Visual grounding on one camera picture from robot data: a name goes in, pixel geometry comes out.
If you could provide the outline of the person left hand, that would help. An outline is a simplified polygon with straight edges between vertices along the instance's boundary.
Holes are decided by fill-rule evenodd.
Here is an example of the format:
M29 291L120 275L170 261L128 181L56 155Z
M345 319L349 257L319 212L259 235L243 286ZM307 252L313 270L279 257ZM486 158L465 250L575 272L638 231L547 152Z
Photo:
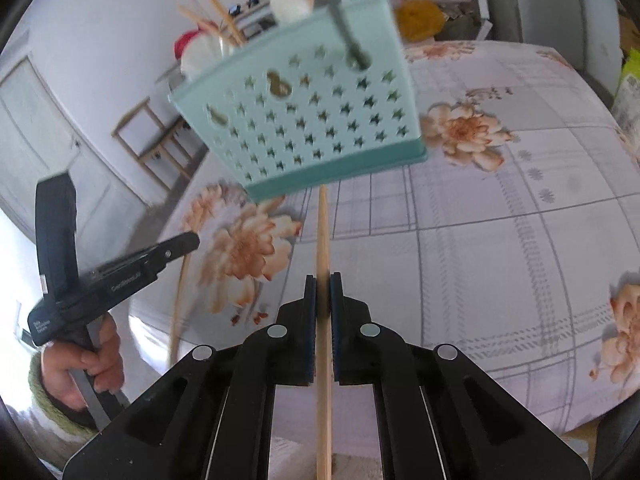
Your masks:
M97 393L116 393L124 384L124 363L120 355L120 338L111 315L103 317L99 331L100 350L92 352L77 344L53 341L41 352L41 377L44 390L66 408L80 412L87 405L73 381L72 370L84 370L94 379Z

